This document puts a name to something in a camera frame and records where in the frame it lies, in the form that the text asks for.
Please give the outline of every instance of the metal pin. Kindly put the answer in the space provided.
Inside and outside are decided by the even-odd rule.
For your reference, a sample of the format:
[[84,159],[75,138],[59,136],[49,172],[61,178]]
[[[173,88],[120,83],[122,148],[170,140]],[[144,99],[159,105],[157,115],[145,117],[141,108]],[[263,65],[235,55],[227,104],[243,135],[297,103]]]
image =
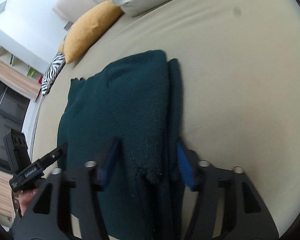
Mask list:
[[62,172],[62,170],[60,168],[55,168],[55,169],[52,170],[51,174],[57,175],[57,174],[59,174],[61,172]]
[[199,160],[198,164],[200,167],[209,167],[211,165],[211,163],[206,160]]
[[242,167],[240,167],[240,166],[235,166],[235,167],[233,167],[233,171],[234,171],[235,173],[238,173],[238,174],[245,173],[244,168],[242,168]]
[[84,166],[86,166],[87,168],[94,167],[94,166],[97,166],[97,162],[95,162],[95,161],[89,161],[89,162],[86,162],[84,164]]

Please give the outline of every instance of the zebra print pillow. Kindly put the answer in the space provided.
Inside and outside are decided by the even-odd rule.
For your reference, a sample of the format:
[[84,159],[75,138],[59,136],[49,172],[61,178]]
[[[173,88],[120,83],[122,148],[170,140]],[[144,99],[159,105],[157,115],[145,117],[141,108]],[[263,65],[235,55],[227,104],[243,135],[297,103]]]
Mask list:
[[41,83],[41,93],[47,95],[56,80],[58,74],[61,72],[62,68],[66,64],[65,55],[63,53],[58,53],[52,60],[50,66],[45,72],[42,83]]

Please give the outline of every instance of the human hand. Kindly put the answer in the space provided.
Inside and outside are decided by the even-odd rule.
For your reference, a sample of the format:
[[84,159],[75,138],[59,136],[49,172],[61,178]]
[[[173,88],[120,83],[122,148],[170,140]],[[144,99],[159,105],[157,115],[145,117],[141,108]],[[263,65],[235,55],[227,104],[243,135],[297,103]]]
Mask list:
[[24,215],[24,213],[26,212],[26,209],[27,209],[29,203],[34,198],[35,194],[37,194],[37,192],[38,192],[38,189],[35,188],[35,189],[23,191],[19,195],[18,198],[19,198],[21,216]]

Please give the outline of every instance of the wooden panel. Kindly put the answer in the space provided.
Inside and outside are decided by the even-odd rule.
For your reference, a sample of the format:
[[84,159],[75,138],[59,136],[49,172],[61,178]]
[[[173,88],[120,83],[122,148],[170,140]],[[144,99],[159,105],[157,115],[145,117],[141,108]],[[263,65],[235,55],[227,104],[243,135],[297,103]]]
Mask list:
[[12,200],[9,180],[12,175],[0,171],[0,214],[12,218]]
[[36,99],[41,88],[41,84],[36,83],[26,76],[21,75],[20,73],[3,63],[1,60],[0,81],[14,91],[29,99]]

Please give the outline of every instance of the beige bed sheet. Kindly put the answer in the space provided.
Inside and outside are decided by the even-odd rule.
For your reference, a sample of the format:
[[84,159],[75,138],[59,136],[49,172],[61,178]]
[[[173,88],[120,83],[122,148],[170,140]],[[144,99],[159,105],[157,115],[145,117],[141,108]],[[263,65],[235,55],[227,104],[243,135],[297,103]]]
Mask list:
[[[184,82],[182,136],[215,166],[242,166],[280,235],[300,212],[300,7],[295,0],[173,0],[123,16],[75,66],[66,65],[42,104],[34,159],[56,147],[71,78],[122,57],[163,49]],[[195,194],[186,191],[187,227]]]

